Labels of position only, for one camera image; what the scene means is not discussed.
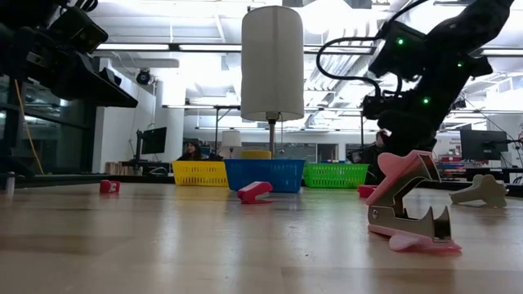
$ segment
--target white table lamp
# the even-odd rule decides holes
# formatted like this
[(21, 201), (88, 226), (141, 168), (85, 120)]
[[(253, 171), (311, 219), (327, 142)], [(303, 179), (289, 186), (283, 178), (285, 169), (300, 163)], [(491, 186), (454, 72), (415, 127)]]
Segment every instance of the white table lamp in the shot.
[(223, 131), (221, 133), (221, 147), (229, 147), (230, 158), (232, 158), (232, 152), (235, 147), (242, 146), (242, 139), (239, 131)]
[(288, 7), (251, 10), (242, 22), (241, 117), (269, 122), (303, 118), (303, 24)]

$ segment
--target metal pole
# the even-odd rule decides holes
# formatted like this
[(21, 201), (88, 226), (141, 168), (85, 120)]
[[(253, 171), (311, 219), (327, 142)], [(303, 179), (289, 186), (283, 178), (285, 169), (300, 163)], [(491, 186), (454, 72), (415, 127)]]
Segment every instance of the metal pole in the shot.
[(363, 148), (363, 146), (364, 146), (363, 111), (360, 111), (360, 125), (361, 125), (361, 148)]
[(269, 122), (269, 151), (272, 158), (275, 157), (275, 122)]
[(220, 112), (219, 108), (216, 108), (216, 129), (214, 132), (214, 153), (218, 155), (218, 122), (220, 122), (220, 118), (218, 117), (218, 113)]

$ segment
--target pink object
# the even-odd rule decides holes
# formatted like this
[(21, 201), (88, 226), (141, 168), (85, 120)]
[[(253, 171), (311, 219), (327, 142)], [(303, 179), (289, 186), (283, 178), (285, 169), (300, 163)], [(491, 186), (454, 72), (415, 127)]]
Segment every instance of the pink object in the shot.
[(376, 185), (360, 185), (360, 187), (358, 187), (360, 198), (368, 198), (376, 188)]
[(102, 180), (100, 182), (100, 193), (118, 193), (120, 192), (120, 182), (111, 180)]
[[(389, 205), (394, 206), (397, 201), (403, 201), (403, 196), (408, 193), (409, 190), (402, 192), (401, 190), (407, 185), (411, 185), (410, 189), (415, 187), (418, 182), (422, 180), (419, 169), (424, 164), (425, 167), (433, 167), (431, 152), (417, 151), (410, 152), (405, 157), (400, 157), (394, 154), (380, 154), (378, 156), (378, 164), (386, 175), (382, 183), (370, 194), (367, 198), (366, 203), (369, 205), (369, 231), (376, 234), (382, 234), (391, 237), (389, 240), (389, 246), (393, 251), (404, 251), (408, 248), (437, 251), (437, 252), (453, 252), (459, 251), (461, 247), (456, 244), (452, 239), (443, 239), (435, 241), (436, 238), (431, 238), (429, 235), (436, 230), (436, 221), (446, 221), (449, 226), (448, 210), (445, 209), (442, 216), (437, 220), (433, 219), (432, 209), (430, 209), (428, 215), (421, 220), (410, 219), (407, 217), (406, 211), (404, 211), (403, 205), (401, 205), (401, 211), (404, 211), (402, 216), (398, 216), (390, 207), (391, 214), (383, 215), (380, 212), (384, 212), (383, 208), (387, 209), (388, 205), (384, 203), (390, 203)], [(439, 180), (439, 175), (434, 169), (428, 168), (428, 175), (433, 180)], [(397, 185), (398, 180), (405, 181), (405, 186)], [(399, 198), (391, 193), (398, 193)], [(376, 204), (381, 197), (387, 197), (382, 199), (379, 204)]]
[(272, 191), (272, 185), (268, 182), (253, 182), (238, 190), (238, 198), (242, 204), (268, 204), (272, 201), (256, 199), (257, 196)]

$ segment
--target table surface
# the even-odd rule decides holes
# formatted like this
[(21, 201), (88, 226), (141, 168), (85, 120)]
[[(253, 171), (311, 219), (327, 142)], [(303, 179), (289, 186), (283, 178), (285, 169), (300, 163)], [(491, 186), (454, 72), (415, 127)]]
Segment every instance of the table surface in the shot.
[[(2, 293), (521, 293), (523, 202), (451, 206), (462, 254), (398, 253), (354, 191), (304, 189), (245, 206), (227, 188), (123, 184), (0, 196)], [(416, 189), (412, 217), (450, 205)]]

